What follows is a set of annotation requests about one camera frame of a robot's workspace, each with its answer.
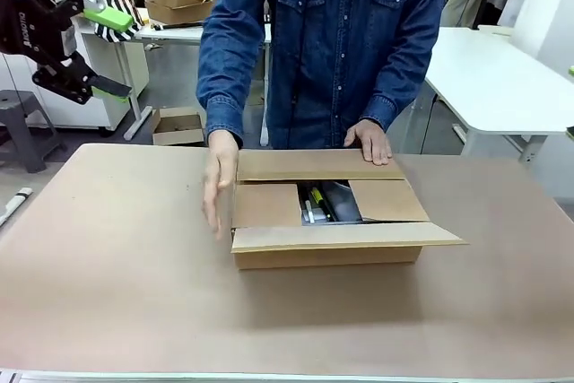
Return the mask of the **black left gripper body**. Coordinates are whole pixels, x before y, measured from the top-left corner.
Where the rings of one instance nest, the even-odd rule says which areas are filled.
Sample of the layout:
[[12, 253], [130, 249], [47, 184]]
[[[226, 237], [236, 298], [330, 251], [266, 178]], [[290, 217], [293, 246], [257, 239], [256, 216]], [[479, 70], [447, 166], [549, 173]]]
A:
[[70, 0], [13, 0], [3, 21], [1, 51], [40, 64], [64, 61], [77, 49], [71, 20], [76, 14], [77, 3]]

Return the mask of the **person's right hand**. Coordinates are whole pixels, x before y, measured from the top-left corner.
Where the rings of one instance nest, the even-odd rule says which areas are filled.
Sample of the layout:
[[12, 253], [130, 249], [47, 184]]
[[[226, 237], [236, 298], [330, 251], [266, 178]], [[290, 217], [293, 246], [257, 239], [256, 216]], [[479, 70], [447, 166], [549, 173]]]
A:
[[218, 196], [235, 183], [239, 147], [234, 135], [223, 129], [208, 135], [208, 154], [204, 170], [204, 217], [218, 239], [222, 235], [222, 221], [218, 213]]

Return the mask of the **person's left hand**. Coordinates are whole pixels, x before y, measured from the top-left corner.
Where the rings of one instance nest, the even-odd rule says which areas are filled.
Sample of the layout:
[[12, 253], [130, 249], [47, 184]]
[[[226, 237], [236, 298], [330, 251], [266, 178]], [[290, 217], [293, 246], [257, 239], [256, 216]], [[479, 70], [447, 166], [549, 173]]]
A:
[[344, 147], [358, 145], [363, 160], [376, 166], [389, 164], [393, 157], [391, 146], [383, 128], [373, 120], [362, 119], [350, 127], [344, 139]]

